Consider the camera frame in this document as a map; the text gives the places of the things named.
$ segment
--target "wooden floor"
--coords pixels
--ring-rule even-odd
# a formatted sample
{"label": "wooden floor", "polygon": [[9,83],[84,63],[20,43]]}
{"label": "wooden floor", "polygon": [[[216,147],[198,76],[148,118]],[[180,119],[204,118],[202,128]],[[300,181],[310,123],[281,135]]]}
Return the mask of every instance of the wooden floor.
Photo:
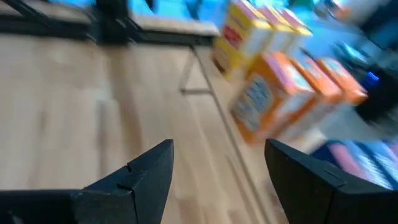
{"label": "wooden floor", "polygon": [[213,99],[178,91],[187,55],[0,36],[0,188],[82,188],[172,138],[162,223],[264,223]]}

